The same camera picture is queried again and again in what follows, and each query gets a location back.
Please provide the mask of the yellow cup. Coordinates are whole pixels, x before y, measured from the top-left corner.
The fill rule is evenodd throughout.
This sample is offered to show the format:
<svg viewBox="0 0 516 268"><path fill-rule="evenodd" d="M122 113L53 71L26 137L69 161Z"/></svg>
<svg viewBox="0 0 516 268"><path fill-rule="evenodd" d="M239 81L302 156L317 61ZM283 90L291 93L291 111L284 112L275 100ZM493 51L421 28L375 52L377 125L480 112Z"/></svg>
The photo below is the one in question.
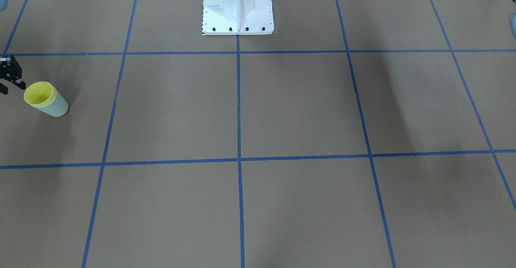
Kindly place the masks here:
<svg viewBox="0 0 516 268"><path fill-rule="evenodd" d="M36 82L26 88L24 101L34 108L44 108L55 101L57 90L49 82Z"/></svg>

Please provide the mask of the green cup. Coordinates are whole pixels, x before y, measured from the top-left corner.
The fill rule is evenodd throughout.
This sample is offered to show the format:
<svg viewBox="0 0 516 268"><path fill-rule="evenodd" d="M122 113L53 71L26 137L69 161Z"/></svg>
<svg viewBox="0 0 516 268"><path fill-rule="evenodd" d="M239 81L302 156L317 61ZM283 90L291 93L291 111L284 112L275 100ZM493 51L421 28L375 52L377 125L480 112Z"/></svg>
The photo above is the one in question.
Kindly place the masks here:
<svg viewBox="0 0 516 268"><path fill-rule="evenodd" d="M61 117L68 112L69 104L64 97L54 89L50 98L44 102L44 105L37 107L37 109L52 117Z"/></svg>

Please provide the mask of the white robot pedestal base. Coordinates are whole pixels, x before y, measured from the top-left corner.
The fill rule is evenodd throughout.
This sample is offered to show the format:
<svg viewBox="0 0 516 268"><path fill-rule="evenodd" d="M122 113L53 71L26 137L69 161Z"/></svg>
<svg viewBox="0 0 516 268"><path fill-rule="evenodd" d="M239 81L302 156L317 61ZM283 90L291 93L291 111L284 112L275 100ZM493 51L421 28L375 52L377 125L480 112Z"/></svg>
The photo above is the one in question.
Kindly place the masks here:
<svg viewBox="0 0 516 268"><path fill-rule="evenodd" d="M273 34L272 0L203 0L203 35Z"/></svg>

